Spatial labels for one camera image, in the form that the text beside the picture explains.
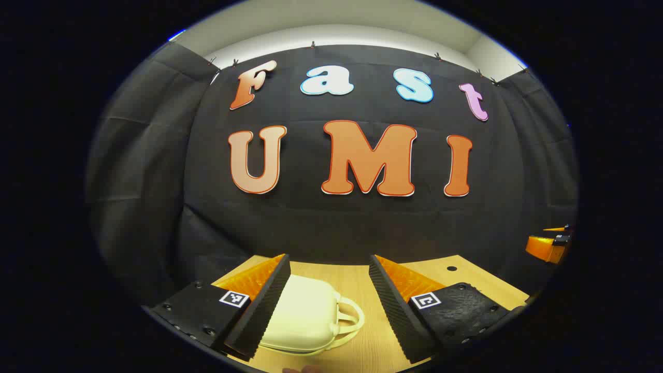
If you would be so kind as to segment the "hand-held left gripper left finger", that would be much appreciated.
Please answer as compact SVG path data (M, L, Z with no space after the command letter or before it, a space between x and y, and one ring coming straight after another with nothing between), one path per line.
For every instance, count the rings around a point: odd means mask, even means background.
M149 312L197 345L249 361L289 276L284 253L222 281L194 281Z

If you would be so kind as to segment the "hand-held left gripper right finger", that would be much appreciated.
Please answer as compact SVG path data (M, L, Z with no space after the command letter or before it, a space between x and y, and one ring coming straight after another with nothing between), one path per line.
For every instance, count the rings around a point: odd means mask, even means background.
M469 283L443 285L378 255L369 259L369 277L410 363L454 358L513 317Z

